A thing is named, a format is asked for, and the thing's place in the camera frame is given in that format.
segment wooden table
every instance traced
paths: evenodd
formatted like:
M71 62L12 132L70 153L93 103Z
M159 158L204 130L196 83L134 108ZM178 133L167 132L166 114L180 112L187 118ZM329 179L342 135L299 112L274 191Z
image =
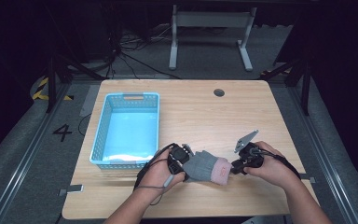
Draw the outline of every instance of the wooden table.
M213 91L225 95L215 96ZM107 80L101 85L71 185L83 192L67 195L67 219L107 218L131 194L138 171L102 171L89 161L104 96L109 92L156 91L160 94L159 148L189 144L229 161L238 159L239 138L259 130L266 141L305 173L269 85L238 80ZM309 180L303 180L313 197ZM210 182L180 183L150 206L145 217L229 217L288 214L284 192L250 175L233 175L227 186Z

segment gray fabric object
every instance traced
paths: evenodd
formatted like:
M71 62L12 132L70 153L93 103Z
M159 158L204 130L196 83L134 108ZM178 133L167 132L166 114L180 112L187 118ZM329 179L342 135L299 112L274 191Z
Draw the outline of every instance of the gray fabric object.
M211 173L216 162L217 157L211 153L205 150L196 152L196 154L183 165L183 169L190 176L186 182L211 181Z

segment basket handle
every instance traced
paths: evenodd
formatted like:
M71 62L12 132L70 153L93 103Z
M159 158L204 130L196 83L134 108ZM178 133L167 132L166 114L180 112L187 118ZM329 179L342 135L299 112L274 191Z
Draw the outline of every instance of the basket handle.
M144 93L143 92L126 92L123 94L124 100L132 101L132 100L143 100Z

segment blue plastic basket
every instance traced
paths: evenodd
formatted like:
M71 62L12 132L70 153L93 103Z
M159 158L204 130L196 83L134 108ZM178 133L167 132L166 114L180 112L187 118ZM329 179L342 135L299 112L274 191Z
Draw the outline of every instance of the blue plastic basket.
M159 94L106 95L89 160L101 169L140 169L158 150Z

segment pink object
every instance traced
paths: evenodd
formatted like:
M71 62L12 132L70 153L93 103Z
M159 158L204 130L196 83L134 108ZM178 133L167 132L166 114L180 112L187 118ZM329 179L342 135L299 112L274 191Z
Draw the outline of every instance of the pink object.
M231 167L231 163L226 159L218 158L212 169L211 181L219 185L226 185Z

